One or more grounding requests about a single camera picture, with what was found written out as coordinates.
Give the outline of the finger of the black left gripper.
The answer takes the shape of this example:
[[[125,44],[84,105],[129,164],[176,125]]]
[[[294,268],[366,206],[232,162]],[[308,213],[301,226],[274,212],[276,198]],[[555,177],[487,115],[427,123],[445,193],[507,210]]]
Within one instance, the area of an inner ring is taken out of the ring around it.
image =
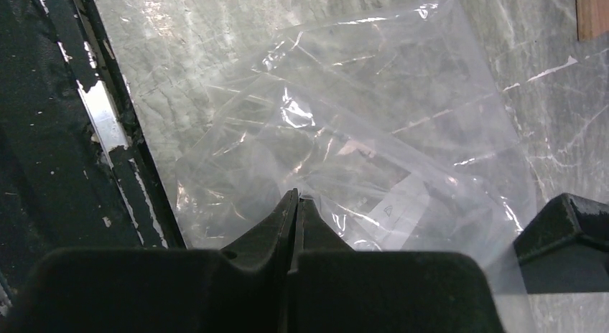
[[[608,205],[563,193],[513,242],[529,294],[608,292]]]

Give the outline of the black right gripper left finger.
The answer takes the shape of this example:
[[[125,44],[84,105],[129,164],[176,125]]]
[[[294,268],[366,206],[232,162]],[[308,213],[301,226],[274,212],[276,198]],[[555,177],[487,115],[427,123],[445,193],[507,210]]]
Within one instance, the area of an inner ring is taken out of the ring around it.
[[[220,250],[64,249],[3,332],[278,332],[298,191]]]

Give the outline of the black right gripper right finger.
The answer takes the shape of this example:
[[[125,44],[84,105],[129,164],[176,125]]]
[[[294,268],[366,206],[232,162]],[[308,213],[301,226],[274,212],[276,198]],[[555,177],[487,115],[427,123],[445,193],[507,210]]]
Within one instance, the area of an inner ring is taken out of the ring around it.
[[[453,252],[357,252],[300,200],[288,332],[502,332],[478,264]]]

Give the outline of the clear zip top bag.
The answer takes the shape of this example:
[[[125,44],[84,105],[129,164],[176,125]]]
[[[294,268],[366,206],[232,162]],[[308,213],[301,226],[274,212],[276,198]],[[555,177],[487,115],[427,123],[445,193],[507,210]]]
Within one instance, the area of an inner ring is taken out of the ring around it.
[[[508,332],[534,332],[513,241],[536,212],[519,138],[460,0],[303,24],[206,85],[211,127],[180,158],[188,248],[222,248],[291,189],[357,251],[454,251]]]

